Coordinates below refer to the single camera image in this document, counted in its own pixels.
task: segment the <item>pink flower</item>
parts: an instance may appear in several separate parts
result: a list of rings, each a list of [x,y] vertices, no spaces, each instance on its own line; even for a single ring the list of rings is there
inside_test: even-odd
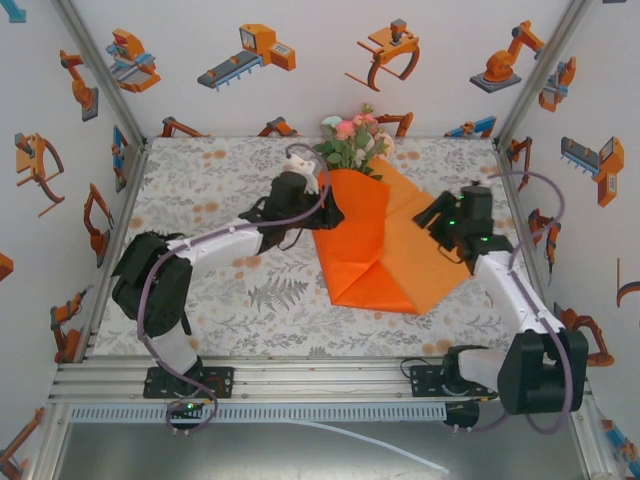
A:
[[[338,140],[346,140],[348,137],[355,135],[355,125],[350,120],[345,120],[336,125],[336,138]]]
[[[376,133],[378,133],[378,121],[376,119],[373,119],[373,123],[370,123],[367,129],[369,130],[369,133],[371,135],[375,135]]]
[[[356,127],[361,126],[365,122],[364,117],[365,117],[364,113],[357,114],[355,117],[353,117],[353,124]]]

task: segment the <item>robotic arm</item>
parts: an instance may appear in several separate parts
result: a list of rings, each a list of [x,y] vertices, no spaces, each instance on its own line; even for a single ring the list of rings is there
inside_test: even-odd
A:
[[[560,412],[566,388],[572,389],[571,410],[582,403],[588,343],[580,332],[567,331],[545,307],[526,279],[510,269],[513,247],[504,235],[493,234],[491,190],[474,182],[459,198],[443,192],[414,217],[427,228],[439,248],[456,249],[460,263],[480,281],[514,334],[509,351],[479,346],[451,347],[443,362],[445,386],[464,392],[476,382],[498,392],[511,415]],[[553,331],[562,343],[572,385],[565,385]],[[545,355],[551,362],[545,361]]]
[[[511,415],[562,411],[567,393],[576,410],[582,403],[587,341],[582,333],[567,331],[528,281],[511,270],[514,249],[504,235],[493,234],[492,203],[489,188],[474,183],[462,188],[460,197],[443,192],[414,218],[441,248],[456,249],[460,263],[479,279],[514,334],[506,354],[473,345],[450,348],[443,382],[454,393],[469,390],[474,382],[497,391]],[[302,215],[312,207],[317,208],[312,215]],[[139,338],[150,338],[161,366],[190,380],[173,382],[172,393],[192,394],[201,378],[202,361],[185,335],[190,334],[184,307],[191,280],[235,258],[269,250],[290,229],[331,229],[343,219],[330,187],[318,194],[308,188],[305,175],[285,171],[272,181],[267,197],[219,232],[186,239],[146,232],[134,238],[114,271],[120,278],[112,297],[131,319],[144,306]],[[150,274],[150,290],[143,293]]]
[[[295,162],[311,164],[299,157]],[[137,318],[140,303],[146,302],[144,334],[151,339],[156,360],[199,381],[202,361],[185,335],[191,333],[184,313],[191,280],[236,258],[269,250],[282,242],[288,230],[335,228],[344,215],[335,204],[331,188],[325,189],[323,194],[310,191],[303,174],[285,171],[272,181],[269,196],[260,198],[249,210],[238,215],[220,235],[208,239],[205,237],[211,234],[177,238],[179,234],[162,236],[145,232],[133,239],[113,272],[120,278],[112,298],[131,319]],[[323,205],[312,215],[296,220],[322,198]],[[176,249],[181,250],[162,264],[149,295],[142,298],[143,286],[152,267],[161,256]],[[189,395],[195,390],[183,381],[173,382],[173,385],[176,396]]]

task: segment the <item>orange cloth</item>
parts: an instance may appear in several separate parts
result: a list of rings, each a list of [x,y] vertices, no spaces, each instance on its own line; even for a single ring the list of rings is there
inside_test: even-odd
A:
[[[438,244],[413,223],[433,198],[375,158],[373,175],[330,173],[333,196],[344,221],[313,237],[334,305],[424,314],[469,277],[438,252]],[[455,252],[446,252],[455,258]]]

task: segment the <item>floral tablecloth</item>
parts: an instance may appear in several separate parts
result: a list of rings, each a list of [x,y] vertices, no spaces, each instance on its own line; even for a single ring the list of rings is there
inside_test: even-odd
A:
[[[316,141],[154,140],[126,242],[149,229],[192,236],[226,224],[268,194],[271,179],[282,171],[286,145]],[[484,139],[398,139],[390,162],[433,197],[497,171],[493,147]],[[494,184],[493,195],[496,233],[506,234],[515,244],[500,182]],[[521,269],[522,258],[518,264]],[[499,314],[474,279],[423,316],[332,306],[310,232],[286,253],[272,249],[238,259],[195,280],[186,311],[192,345],[202,355],[432,355],[452,344],[504,348],[509,341]],[[147,355],[136,339],[134,322],[111,298],[94,355]]]

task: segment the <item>flower bouquet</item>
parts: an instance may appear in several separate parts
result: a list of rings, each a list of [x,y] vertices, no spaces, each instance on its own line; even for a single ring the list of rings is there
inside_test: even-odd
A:
[[[368,166],[371,159],[386,159],[393,154],[393,138],[378,126],[365,104],[362,111],[350,120],[338,116],[326,118],[320,125],[324,142],[314,148],[326,160],[329,170],[355,170],[376,180],[380,175],[371,175],[373,169]]]

